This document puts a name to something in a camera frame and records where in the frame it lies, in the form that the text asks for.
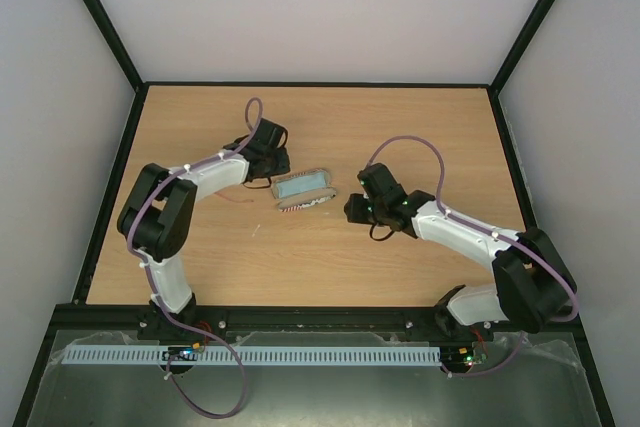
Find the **light blue cleaning cloth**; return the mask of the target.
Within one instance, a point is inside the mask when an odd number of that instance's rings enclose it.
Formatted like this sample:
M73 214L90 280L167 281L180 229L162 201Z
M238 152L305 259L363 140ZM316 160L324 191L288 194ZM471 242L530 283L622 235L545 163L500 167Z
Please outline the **light blue cleaning cloth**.
M277 187L278 197L281 199L303 194L306 192L322 189L326 187L326 180L323 174L297 176L279 180Z

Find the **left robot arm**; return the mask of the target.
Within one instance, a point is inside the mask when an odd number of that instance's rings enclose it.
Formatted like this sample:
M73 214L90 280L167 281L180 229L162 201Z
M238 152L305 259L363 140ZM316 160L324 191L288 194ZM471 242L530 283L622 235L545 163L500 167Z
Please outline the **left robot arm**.
M256 179L271 180L290 171L288 131L259 120L250 133L194 164L165 168L145 165L122 208L117 230L127 249L140 259L151 288L154 318L147 322L165 337L178 329L196 335L196 297L186 280L181 250L196 203L213 194Z

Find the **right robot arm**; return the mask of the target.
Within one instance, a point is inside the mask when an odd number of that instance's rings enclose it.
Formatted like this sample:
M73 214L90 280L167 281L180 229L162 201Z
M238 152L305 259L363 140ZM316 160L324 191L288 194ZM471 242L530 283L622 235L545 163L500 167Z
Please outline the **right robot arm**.
M505 321L538 333L549 322L576 318L577 285L543 230L498 228L450 209L427 192L406 193L381 163L366 166L357 178L363 191L350 195L344 206L348 222L437 243L492 275L487 285L459 285L438 301L434 321L443 336L455 339L471 326Z

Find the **flag pattern glasses case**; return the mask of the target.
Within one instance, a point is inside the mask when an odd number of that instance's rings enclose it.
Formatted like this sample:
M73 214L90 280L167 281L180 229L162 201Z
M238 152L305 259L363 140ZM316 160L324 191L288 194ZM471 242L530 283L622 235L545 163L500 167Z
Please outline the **flag pattern glasses case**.
M312 169L290 174L272 182L271 192L280 212L306 209L337 196L331 175L325 169Z

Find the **red sunglasses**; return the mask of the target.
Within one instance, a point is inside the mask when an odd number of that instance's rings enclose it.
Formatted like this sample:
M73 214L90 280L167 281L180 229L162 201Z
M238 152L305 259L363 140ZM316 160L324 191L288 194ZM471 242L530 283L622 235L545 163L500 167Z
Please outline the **red sunglasses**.
M234 196L229 196L223 192L216 192L215 196L227 201L227 202L231 202L231 203L236 203L236 204L249 204L249 203L253 203L254 200L253 199L249 199L249 198L236 198Z

